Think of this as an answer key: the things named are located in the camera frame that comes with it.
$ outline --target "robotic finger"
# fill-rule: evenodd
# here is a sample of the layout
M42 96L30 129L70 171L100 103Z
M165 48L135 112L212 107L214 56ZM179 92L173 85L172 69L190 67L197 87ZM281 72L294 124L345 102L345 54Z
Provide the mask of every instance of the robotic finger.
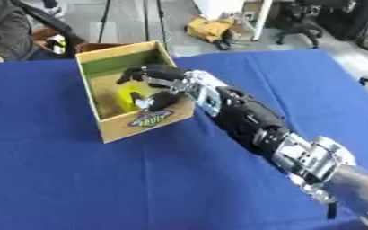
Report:
M117 81L123 84L129 81L146 81L152 87L170 88L174 81L185 78L187 69L166 65L138 66L127 69Z
M186 69L164 65L138 66L127 69L117 80L117 84L124 84L129 81L146 81L151 87L171 89L174 83L185 78L186 72L188 72ZM133 93L131 98L132 102L142 110L154 112L171 106L183 95L184 93L162 91L145 99Z

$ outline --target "chair leg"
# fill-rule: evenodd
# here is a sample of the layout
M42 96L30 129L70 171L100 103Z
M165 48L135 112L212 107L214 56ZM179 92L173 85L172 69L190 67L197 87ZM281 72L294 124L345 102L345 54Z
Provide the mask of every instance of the chair leg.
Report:
M316 31L317 33L315 34L315 37L317 37L318 39L322 38L324 31L321 29L321 27L311 23L305 23L304 28L309 31Z
M278 39L277 39L277 42L276 42L276 44L277 45L283 45L284 43L283 43L283 40L285 39L285 36L286 36L287 34L285 33L285 32L280 32L278 35L277 35L277 37L278 37Z
M312 34L309 30L304 30L302 34L304 34L305 36L307 36L307 38L311 40L313 49L317 49L320 47L320 43L318 42L317 37L315 37L315 35Z
M285 39L285 36L290 34L296 34L296 33L302 33L303 30L299 26L294 26L292 28L288 28L285 31L280 32L277 34L278 40L276 42L277 45L283 45L283 40Z

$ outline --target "white cabinet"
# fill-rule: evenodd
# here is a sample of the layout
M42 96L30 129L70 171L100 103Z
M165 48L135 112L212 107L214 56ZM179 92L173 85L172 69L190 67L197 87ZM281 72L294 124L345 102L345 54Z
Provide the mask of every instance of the white cabinet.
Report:
M222 13L240 12L244 0L194 0L201 13L209 20L218 19Z

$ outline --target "yellow object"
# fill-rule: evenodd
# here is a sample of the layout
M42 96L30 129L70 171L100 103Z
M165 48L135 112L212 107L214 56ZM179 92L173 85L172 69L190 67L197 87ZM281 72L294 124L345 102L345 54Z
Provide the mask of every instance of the yellow object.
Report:
M222 34L234 25L234 19L208 21L205 18L195 18L187 25L187 34L199 37L213 43L222 38Z
M138 111L139 108L133 102L131 93L137 92L141 97L144 97L144 93L138 85L138 82L126 82L118 86L116 91L118 105L124 112Z

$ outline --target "printed label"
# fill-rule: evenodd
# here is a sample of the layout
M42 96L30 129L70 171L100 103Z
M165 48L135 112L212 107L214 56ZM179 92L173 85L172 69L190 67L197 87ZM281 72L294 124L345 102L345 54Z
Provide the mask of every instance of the printed label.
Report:
M133 122L129 123L130 127L143 127L143 128L153 128L168 117L173 114L172 111L157 111L153 113L147 113L139 118L135 119Z

